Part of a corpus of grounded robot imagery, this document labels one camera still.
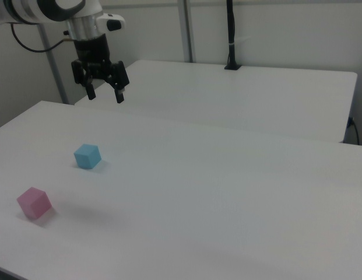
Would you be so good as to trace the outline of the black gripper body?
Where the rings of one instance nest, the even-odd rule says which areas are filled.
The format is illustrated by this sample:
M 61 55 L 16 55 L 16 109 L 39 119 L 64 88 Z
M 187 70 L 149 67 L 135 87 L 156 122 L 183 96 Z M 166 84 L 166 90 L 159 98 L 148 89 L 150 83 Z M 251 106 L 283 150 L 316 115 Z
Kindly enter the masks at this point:
M 106 35 L 84 40 L 74 41 L 79 61 L 85 71 L 89 70 L 93 79 L 106 79 L 111 65 L 110 51 Z

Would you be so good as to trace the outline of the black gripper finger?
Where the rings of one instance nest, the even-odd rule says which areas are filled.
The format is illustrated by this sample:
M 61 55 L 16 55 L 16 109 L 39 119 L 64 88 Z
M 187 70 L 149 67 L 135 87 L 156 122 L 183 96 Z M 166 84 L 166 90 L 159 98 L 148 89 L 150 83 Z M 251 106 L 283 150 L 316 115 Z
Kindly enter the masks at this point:
M 129 85 L 129 78 L 122 61 L 110 65 L 106 82 L 114 89 L 117 103 L 122 103 L 125 100 L 125 87 Z
M 71 62 L 71 67 L 75 83 L 85 88 L 89 100 L 95 99 L 96 94 L 92 85 L 93 78 L 90 71 L 85 71 L 82 62 L 78 59 Z

